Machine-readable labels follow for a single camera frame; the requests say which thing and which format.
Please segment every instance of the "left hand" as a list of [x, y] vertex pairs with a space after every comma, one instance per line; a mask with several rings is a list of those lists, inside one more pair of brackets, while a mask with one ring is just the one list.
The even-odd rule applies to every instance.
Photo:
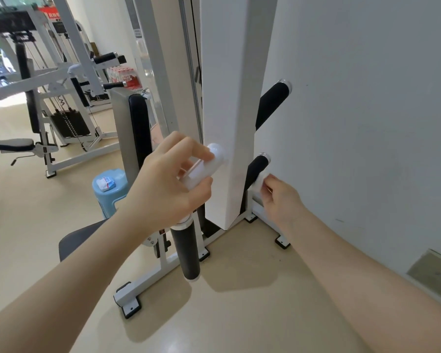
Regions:
[[123, 206], [117, 214], [145, 237], [177, 224], [211, 197], [212, 177], [191, 191], [179, 181], [193, 166], [190, 157], [209, 161], [209, 148], [175, 131], [144, 160]]

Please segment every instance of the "hand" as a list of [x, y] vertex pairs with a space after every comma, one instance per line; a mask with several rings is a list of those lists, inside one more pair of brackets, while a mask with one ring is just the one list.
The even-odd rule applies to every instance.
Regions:
[[191, 191], [178, 179], [193, 166], [191, 156], [204, 161], [214, 158], [209, 148], [177, 131], [147, 156], [117, 212], [127, 225], [149, 236], [177, 224], [211, 197], [212, 177]]
[[297, 191], [273, 175], [265, 178], [261, 198], [268, 218], [283, 231], [305, 208]]

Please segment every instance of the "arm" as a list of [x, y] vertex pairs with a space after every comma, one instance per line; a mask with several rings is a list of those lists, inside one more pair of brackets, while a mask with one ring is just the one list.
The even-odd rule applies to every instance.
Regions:
[[270, 175], [261, 189], [273, 220], [348, 322], [375, 352], [441, 352], [441, 305], [347, 243]]
[[154, 231], [176, 224], [211, 196], [208, 177], [188, 192], [177, 176], [205, 146], [172, 133], [147, 157], [123, 207], [65, 261], [0, 312], [0, 352], [69, 352], [111, 279]]

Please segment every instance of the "beige floor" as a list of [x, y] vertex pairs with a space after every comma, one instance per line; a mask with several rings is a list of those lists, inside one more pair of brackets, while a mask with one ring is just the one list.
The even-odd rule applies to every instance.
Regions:
[[[110, 114], [95, 118], [103, 130], [114, 129]], [[0, 139], [30, 135], [24, 105], [0, 108]], [[58, 158], [74, 151], [69, 146]], [[91, 181], [122, 166], [114, 152], [46, 179], [41, 159], [11, 167], [12, 159], [0, 154], [0, 310], [58, 264], [62, 237], [101, 219]], [[155, 262], [151, 248], [138, 248], [72, 351], [369, 352], [300, 257], [274, 238], [260, 220], [241, 222], [210, 245], [198, 282], [189, 284], [178, 267], [141, 295], [141, 312], [124, 320], [113, 293]]]

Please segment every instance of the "forearm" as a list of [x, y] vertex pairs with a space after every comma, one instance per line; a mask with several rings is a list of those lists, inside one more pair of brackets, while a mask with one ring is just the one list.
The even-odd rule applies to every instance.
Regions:
[[111, 279], [138, 245], [124, 222], [118, 214], [109, 219], [0, 312], [0, 352], [70, 351]]
[[336, 235], [306, 208], [281, 228], [376, 352], [441, 352], [441, 305]]

